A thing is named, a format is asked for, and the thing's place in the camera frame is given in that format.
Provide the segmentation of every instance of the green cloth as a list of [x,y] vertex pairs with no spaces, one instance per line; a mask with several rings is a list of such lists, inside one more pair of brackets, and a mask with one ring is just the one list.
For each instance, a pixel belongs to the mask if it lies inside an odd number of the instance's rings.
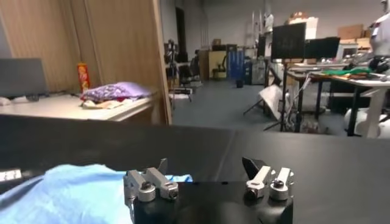
[[371,69],[369,68],[354,68],[352,70],[326,70],[322,72],[325,75],[357,75],[357,74],[370,74]]

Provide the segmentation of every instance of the metal gripper jaw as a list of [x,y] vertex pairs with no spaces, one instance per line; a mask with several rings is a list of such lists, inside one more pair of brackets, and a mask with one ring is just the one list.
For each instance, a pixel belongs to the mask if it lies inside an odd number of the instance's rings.
[[156,198],[156,190],[160,191],[161,198],[175,200],[179,194],[176,182],[165,177],[168,160],[162,159],[158,169],[151,167],[145,172],[137,170],[127,171],[123,176],[125,204],[130,206],[135,198],[142,202],[150,202]]
[[257,200],[264,197],[269,187],[269,196],[273,200],[283,201],[293,196],[294,173],[289,168],[282,168],[276,178],[276,172],[261,160],[243,158],[243,165],[249,177],[246,182],[246,198]]

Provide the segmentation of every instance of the black tabletop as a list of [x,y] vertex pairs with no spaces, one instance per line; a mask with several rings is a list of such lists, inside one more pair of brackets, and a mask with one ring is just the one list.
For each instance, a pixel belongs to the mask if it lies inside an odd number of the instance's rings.
[[196,181],[246,180],[241,157],[295,173],[295,223],[388,223],[390,141],[116,122],[0,116],[0,169],[106,164],[128,170],[169,159]]

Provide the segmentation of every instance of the cable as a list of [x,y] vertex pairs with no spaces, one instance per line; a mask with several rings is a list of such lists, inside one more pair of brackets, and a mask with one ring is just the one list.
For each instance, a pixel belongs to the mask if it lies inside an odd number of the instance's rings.
[[298,93],[294,96],[294,98],[292,99],[292,102],[291,102],[291,105],[287,111],[287,114],[286,114],[286,119],[285,119],[285,124],[289,124],[289,125],[293,125],[293,124],[290,124],[289,122],[289,119],[291,118],[291,111],[295,105],[295,101],[296,99],[299,97],[299,94],[301,91],[303,91],[304,89],[306,89],[306,87],[308,86],[308,84],[311,82],[311,78],[309,76],[309,73],[306,75],[306,79],[302,85],[302,87],[298,90]]

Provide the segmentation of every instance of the black monitor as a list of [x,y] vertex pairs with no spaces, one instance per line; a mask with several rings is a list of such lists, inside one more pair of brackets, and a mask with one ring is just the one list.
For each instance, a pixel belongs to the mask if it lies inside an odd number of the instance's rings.
[[257,43],[257,57],[266,55],[266,37],[259,35]]
[[271,60],[305,57],[306,23],[273,28]]
[[340,37],[307,40],[305,43],[305,58],[335,58],[339,45]]

